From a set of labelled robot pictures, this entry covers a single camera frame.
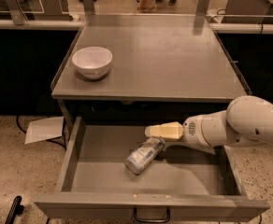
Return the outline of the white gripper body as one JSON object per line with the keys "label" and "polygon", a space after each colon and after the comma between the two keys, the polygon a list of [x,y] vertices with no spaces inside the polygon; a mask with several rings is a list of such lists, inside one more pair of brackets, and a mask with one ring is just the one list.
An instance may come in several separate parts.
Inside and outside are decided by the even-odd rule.
{"label": "white gripper body", "polygon": [[183,140],[188,147],[194,149],[210,148],[202,131],[203,117],[203,115],[193,116],[183,122]]}

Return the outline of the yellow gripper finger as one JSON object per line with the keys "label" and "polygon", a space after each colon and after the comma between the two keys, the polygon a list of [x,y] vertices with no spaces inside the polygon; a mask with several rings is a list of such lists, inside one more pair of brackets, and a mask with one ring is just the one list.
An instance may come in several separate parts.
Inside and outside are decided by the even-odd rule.
{"label": "yellow gripper finger", "polygon": [[151,129],[159,133],[179,133],[182,131],[182,125],[178,122],[168,122],[160,125],[153,125]]}
{"label": "yellow gripper finger", "polygon": [[161,138],[166,141],[175,141],[182,137],[183,132],[182,129],[179,128],[147,127],[145,129],[145,135],[147,137]]}

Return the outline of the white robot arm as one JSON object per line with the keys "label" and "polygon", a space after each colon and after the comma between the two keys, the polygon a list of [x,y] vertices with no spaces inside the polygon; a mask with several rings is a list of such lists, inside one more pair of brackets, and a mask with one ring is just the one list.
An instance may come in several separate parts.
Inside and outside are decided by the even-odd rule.
{"label": "white robot arm", "polygon": [[152,125],[145,129],[145,135],[183,140],[187,147],[201,150],[273,145],[273,104],[256,96],[240,96],[224,111],[190,116],[182,124]]}

